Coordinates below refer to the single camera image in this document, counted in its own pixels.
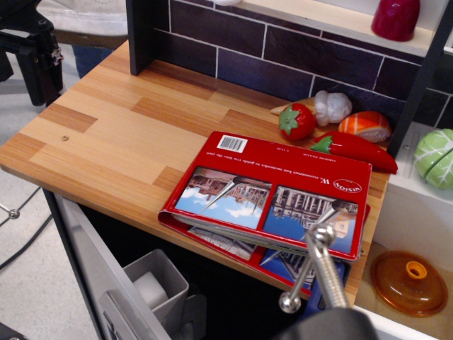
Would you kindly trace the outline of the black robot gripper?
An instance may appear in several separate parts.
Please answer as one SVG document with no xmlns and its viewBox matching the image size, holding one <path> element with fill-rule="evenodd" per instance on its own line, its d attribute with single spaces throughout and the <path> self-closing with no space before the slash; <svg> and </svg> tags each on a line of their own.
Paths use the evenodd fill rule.
<svg viewBox="0 0 453 340">
<path fill-rule="evenodd" d="M 34 106 L 50 105 L 63 89 L 61 48 L 39 1 L 1 2 L 1 81 L 13 75 L 7 54 L 16 56 Z"/>
</svg>

